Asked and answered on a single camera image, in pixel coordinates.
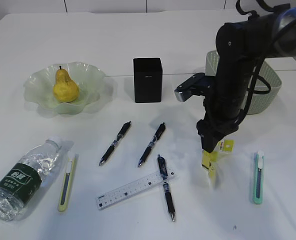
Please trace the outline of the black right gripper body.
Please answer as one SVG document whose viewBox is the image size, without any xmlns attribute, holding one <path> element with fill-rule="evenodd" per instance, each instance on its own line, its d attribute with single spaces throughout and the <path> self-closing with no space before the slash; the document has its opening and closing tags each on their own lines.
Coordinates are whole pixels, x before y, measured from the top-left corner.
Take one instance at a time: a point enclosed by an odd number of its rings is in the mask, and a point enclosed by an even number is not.
<svg viewBox="0 0 296 240">
<path fill-rule="evenodd" d="M 219 119 L 212 114 L 210 110 L 206 110 L 204 118 L 199 120 L 196 124 L 197 132 L 201 137 L 205 134 L 214 132 L 218 135 L 227 136 L 239 129 L 239 115 L 237 114 L 234 118 Z"/>
</svg>

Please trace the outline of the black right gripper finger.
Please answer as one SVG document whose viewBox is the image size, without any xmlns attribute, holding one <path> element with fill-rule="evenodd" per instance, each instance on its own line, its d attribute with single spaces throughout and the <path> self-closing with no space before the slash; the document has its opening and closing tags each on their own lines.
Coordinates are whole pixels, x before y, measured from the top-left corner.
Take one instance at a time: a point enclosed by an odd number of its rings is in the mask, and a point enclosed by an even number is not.
<svg viewBox="0 0 296 240">
<path fill-rule="evenodd" d="M 212 153 L 218 142 L 224 137 L 224 134 L 202 134 L 200 136 L 202 149 L 208 153 Z"/>
</svg>

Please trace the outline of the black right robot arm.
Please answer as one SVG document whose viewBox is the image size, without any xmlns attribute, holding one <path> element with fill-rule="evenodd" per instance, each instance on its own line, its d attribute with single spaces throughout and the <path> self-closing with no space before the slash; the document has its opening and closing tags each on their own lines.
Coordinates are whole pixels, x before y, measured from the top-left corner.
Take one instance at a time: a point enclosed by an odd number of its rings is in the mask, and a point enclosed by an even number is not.
<svg viewBox="0 0 296 240">
<path fill-rule="evenodd" d="M 269 6 L 258 1 L 265 11 L 235 7 L 246 21 L 225 23 L 217 32 L 215 45 L 219 55 L 216 74 L 204 76 L 197 94 L 204 97 L 204 118 L 196 128 L 205 152 L 236 132 L 245 119 L 259 72 L 266 59 L 296 57 L 296 7 L 284 3 Z"/>
</svg>

